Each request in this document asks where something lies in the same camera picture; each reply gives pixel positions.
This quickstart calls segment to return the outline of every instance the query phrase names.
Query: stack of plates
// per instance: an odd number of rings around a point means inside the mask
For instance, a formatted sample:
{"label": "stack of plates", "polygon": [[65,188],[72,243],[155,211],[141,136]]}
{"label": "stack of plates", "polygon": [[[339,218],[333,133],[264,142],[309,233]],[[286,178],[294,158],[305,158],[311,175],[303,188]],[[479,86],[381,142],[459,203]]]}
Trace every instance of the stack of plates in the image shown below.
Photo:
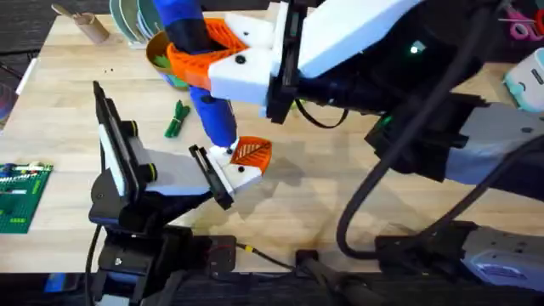
{"label": "stack of plates", "polygon": [[153,0],[110,0],[110,11],[119,31],[132,43],[147,43],[164,30]]}

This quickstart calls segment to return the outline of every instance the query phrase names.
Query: green led light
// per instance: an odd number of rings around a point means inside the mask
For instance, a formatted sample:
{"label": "green led light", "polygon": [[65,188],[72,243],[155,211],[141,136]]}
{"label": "green led light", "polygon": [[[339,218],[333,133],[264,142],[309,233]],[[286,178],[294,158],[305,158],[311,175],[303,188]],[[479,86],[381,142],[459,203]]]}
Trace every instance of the green led light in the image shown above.
{"label": "green led light", "polygon": [[380,122],[381,128],[388,125],[391,122],[391,120],[393,120],[393,116],[386,116],[385,118],[383,118],[382,121]]}
{"label": "green led light", "polygon": [[427,46],[423,44],[423,42],[415,41],[411,47],[410,47],[410,53],[411,54],[419,54],[425,50]]}

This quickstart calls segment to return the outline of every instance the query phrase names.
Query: black wire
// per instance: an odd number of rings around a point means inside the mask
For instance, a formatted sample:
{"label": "black wire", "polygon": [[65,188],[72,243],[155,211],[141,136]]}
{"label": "black wire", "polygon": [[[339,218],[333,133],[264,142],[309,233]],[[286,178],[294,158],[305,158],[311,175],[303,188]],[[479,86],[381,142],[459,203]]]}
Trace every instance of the black wire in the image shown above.
{"label": "black wire", "polygon": [[[242,250],[246,250],[246,247],[247,245],[243,244],[243,243],[236,243],[236,246],[239,247],[240,249]],[[263,258],[263,259],[266,259],[268,260],[269,262],[271,262],[272,264],[275,264],[275,265],[279,265],[280,267],[282,268],[285,268],[285,269],[288,269],[290,271],[293,271],[295,269],[294,266],[291,266],[290,264],[287,264],[287,263],[282,263],[281,261],[277,260],[277,259],[274,259],[268,255],[266,255],[265,253],[259,251],[257,248],[253,248],[252,249],[252,253],[254,253],[255,255],[258,255],[259,257]]]}
{"label": "black wire", "polygon": [[317,119],[313,118],[312,115],[310,115],[306,111],[306,109],[304,109],[303,104],[300,103],[299,99],[295,99],[295,104],[297,105],[297,108],[300,111],[300,113],[303,114],[304,118],[306,118],[306,120],[308,120],[309,122],[312,122],[318,128],[326,128],[326,129],[336,128],[346,120],[349,113],[349,110],[343,110],[342,116],[340,117],[340,120],[338,121],[338,123],[333,126],[327,126],[321,122],[318,122]]}
{"label": "black wire", "polygon": [[398,158],[400,152],[402,152],[402,150],[414,139],[422,127],[427,123],[428,118],[433,114],[433,112],[442,103],[445,96],[450,92],[451,88],[456,85],[457,81],[462,76],[462,73],[464,73],[464,69],[467,66],[468,61],[472,58],[472,54],[477,48],[479,40],[483,36],[487,24],[489,21],[491,21],[492,16],[493,11],[489,7],[481,7],[474,12],[470,26],[472,30],[465,38],[462,48],[460,48],[456,57],[448,66],[447,72],[444,74],[436,88],[429,95],[421,111],[416,114],[416,117],[408,124],[397,141],[391,144],[389,150],[385,153],[380,162],[372,169],[355,194],[349,200],[348,205],[344,209],[337,225],[337,244],[342,253],[346,256],[358,259],[377,258],[377,254],[375,252],[357,251],[349,246],[347,242],[349,224],[357,210],[359,210],[363,201],[372,192],[374,187],[376,187],[383,175],[389,170],[390,166]]}
{"label": "black wire", "polygon": [[18,54],[36,54],[36,53],[40,53],[39,48],[0,52],[0,56],[10,56],[10,55],[18,55]]}
{"label": "black wire", "polygon": [[457,218],[467,208],[469,208],[479,197],[481,197],[517,160],[521,157],[535,151],[541,150],[544,145],[544,136],[539,136],[532,139],[517,148],[493,170],[483,181],[481,181],[474,189],[472,189],[465,197],[459,201],[448,213],[436,222],[428,226],[421,233],[413,236],[408,240],[401,241],[399,245],[393,244],[387,252],[398,252],[415,247],[425,240],[431,238],[434,233],[447,226],[453,219]]}
{"label": "black wire", "polygon": [[[236,243],[236,247],[239,247],[240,249],[242,250],[246,250],[246,247],[247,245],[243,244],[243,243]],[[272,281],[282,281],[286,278],[289,278],[291,276],[294,276],[296,275],[297,273],[297,268],[296,267],[293,267],[291,266],[290,264],[287,264],[287,263],[282,263],[281,261],[277,260],[277,259],[274,259],[272,258],[271,256],[259,251],[257,248],[253,247],[252,248],[252,253],[258,255],[259,257],[263,258],[263,259],[266,259],[268,260],[269,262],[271,262],[272,264],[276,264],[282,268],[285,268],[285,269],[288,269],[289,272],[288,273],[285,273],[283,275],[280,275],[280,276],[260,276],[258,277],[258,282],[272,282]],[[253,274],[253,273],[250,273],[249,274],[250,276],[259,276],[259,275],[256,275],[256,274]],[[243,278],[242,280],[227,280],[227,279],[221,279],[221,278],[218,278],[216,277],[216,275],[214,275],[213,273],[209,273],[208,275],[210,277],[210,279],[212,279],[213,281],[217,281],[217,282],[221,282],[221,283],[225,283],[225,284],[240,284],[243,282]]]}
{"label": "black wire", "polygon": [[93,294],[91,293],[91,266],[93,265],[94,249],[96,248],[96,242],[99,239],[101,229],[102,225],[96,225],[91,245],[88,248],[87,262],[85,263],[85,304],[87,306],[94,306]]}

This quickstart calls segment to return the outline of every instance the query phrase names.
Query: circuit board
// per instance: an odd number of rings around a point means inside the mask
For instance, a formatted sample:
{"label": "circuit board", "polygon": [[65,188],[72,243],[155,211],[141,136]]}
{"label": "circuit board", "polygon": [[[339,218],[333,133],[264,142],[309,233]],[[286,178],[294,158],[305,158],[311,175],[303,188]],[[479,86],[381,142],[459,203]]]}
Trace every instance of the circuit board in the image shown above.
{"label": "circuit board", "polygon": [[0,178],[0,234],[28,232],[53,166],[34,169],[15,165],[8,177]]}

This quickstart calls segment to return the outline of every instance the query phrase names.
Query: wooden table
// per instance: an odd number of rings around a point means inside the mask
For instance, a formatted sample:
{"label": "wooden table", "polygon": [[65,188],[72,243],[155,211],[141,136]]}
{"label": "wooden table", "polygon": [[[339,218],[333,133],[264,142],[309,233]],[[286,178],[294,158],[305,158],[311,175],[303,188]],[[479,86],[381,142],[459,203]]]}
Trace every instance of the wooden table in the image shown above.
{"label": "wooden table", "polygon": [[[244,14],[264,16],[265,12]],[[92,80],[100,81],[122,118],[138,122],[140,138],[148,148],[188,154],[192,144],[210,145],[195,112],[178,138],[162,136],[175,101],[190,104],[189,95],[170,88],[146,61],[145,51],[128,49],[109,15],[99,18],[112,33],[100,46],[92,45],[70,20],[59,17],[54,22],[37,67],[0,137],[0,161],[41,160],[55,165],[30,232],[0,235],[0,272],[83,271],[94,230],[88,221],[90,188],[99,173]],[[487,65],[457,91],[504,101],[508,97],[500,80],[508,67]],[[259,118],[257,107],[233,106],[240,135],[273,142],[273,160],[263,182],[236,197],[228,212],[209,201],[174,223],[191,225],[197,234],[235,235],[285,261],[292,262],[297,249],[315,248],[335,268],[376,271],[375,262],[344,257],[335,242],[339,215],[377,162],[364,141],[376,118],[354,113],[341,127],[325,131],[296,111],[284,125],[275,125]],[[341,114],[316,105],[308,108],[324,122],[335,122]],[[355,216],[348,238],[354,247],[372,249],[378,233],[421,230],[471,188],[389,172]],[[462,218],[501,230],[544,235],[544,205],[500,191],[488,192]],[[280,270],[252,254],[239,254],[239,271]]]}

